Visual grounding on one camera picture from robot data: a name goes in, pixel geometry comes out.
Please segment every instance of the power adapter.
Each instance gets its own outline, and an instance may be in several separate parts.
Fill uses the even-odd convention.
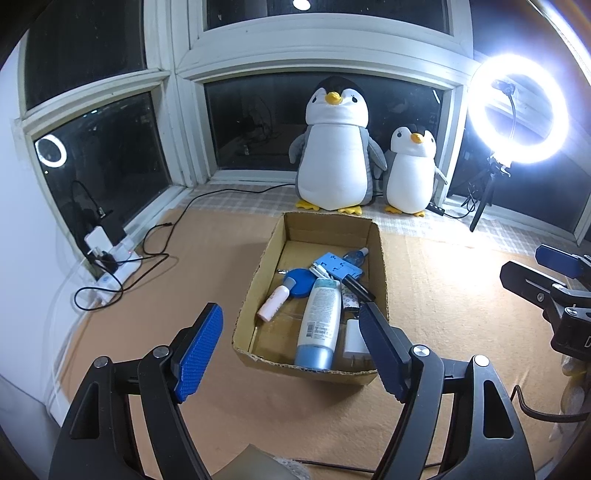
[[[103,228],[109,240],[113,245],[119,244],[126,236],[125,230],[121,222],[117,220],[113,212],[107,213],[99,219],[99,225]]]
[[[117,260],[115,260],[115,257],[107,252],[103,252],[103,254],[99,256],[97,262],[100,262],[103,268],[110,274],[115,273],[119,268],[119,264],[117,263]]]
[[[359,319],[347,320],[343,357],[351,360],[370,360],[371,355],[359,330]]]

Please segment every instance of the small penguin plush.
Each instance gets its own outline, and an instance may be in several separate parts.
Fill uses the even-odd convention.
[[[386,211],[424,217],[424,209],[433,195],[435,173],[447,180],[435,165],[437,145],[429,130],[414,124],[398,128],[392,134],[390,150],[385,153],[388,169],[384,175]]]

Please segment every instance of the open cardboard box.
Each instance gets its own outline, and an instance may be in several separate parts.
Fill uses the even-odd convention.
[[[370,383],[377,375],[371,361],[342,356],[346,313],[341,319],[332,370],[314,371],[293,365],[298,334],[308,298],[289,298],[271,322],[256,312],[283,281],[277,270],[307,268],[327,252],[342,257],[350,250],[367,247],[360,282],[376,296],[375,303],[386,318],[387,289],[384,255],[378,226],[369,219],[346,215],[290,212],[277,222],[242,304],[232,346],[242,362],[253,368],[330,382]]]

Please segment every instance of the white lotion tube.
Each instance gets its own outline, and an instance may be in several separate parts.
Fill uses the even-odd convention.
[[[339,335],[340,310],[340,282],[316,280],[301,322],[295,365],[330,370]]]

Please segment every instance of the small blue bottle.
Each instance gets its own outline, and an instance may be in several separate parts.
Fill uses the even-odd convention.
[[[344,257],[343,260],[345,260],[346,262],[349,262],[352,265],[355,265],[356,267],[360,267],[361,265],[363,265],[363,262],[365,262],[365,256],[369,253],[369,250],[365,247],[363,247],[361,250],[353,250],[349,253],[347,253]]]

